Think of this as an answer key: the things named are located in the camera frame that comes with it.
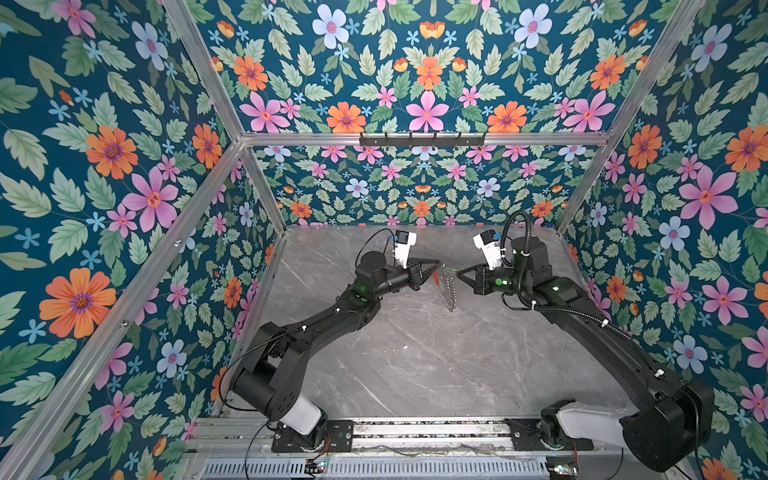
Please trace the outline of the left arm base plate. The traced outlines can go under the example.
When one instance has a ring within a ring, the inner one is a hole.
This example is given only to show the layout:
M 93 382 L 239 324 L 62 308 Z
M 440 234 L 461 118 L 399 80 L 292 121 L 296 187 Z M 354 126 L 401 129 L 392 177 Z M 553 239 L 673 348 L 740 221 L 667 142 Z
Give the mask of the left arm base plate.
M 279 423 L 274 432 L 272 453 L 348 453 L 352 450 L 355 423 L 352 420 L 321 420 L 314 430 L 302 435 Z

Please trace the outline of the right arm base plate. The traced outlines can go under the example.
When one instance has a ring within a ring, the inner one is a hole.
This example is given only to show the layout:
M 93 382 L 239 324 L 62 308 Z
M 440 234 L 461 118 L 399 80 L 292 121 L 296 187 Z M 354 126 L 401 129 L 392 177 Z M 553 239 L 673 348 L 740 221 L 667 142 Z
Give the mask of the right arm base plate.
M 591 440 L 566 437 L 557 430 L 549 431 L 549 427 L 539 418 L 504 418 L 503 423 L 510 430 L 512 445 L 517 451 L 593 451 Z

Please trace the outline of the metal key organizer red handle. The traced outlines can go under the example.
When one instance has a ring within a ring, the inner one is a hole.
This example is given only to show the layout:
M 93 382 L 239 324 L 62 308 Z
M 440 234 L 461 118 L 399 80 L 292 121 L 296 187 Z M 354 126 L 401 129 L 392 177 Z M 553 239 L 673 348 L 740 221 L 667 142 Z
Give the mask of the metal key organizer red handle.
M 433 273 L 433 280 L 437 287 L 442 301 L 447 310 L 453 312 L 457 306 L 457 297 L 455 289 L 455 274 L 447 268 L 445 264 L 438 267 Z

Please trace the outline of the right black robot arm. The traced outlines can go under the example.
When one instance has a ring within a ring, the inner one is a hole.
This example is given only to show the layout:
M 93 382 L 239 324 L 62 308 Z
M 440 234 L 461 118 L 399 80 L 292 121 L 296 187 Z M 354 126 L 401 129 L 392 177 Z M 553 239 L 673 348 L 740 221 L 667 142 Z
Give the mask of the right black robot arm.
M 516 211 L 502 231 L 485 230 L 473 241 L 485 260 L 458 271 L 457 278 L 479 296 L 514 297 L 519 310 L 542 315 L 584 347 L 632 403 L 616 409 L 573 399 L 555 402 L 541 412 L 546 445 L 567 439 L 609 443 L 661 472 L 710 439 L 712 387 L 663 366 L 613 325 L 578 282 L 556 275 L 528 214 Z

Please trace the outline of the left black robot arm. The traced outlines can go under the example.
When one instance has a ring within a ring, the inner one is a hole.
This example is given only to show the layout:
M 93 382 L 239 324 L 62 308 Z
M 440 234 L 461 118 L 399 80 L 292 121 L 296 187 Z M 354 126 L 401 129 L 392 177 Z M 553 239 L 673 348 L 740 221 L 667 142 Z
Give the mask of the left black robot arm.
M 229 389 L 270 422 L 279 422 L 315 447 L 327 430 L 327 414 L 302 393 L 309 361 L 342 336 L 367 326 L 382 299 L 402 289 L 417 291 L 442 266 L 415 258 L 390 264 L 378 251 L 365 253 L 354 280 L 335 302 L 292 324 L 267 322 L 238 360 Z

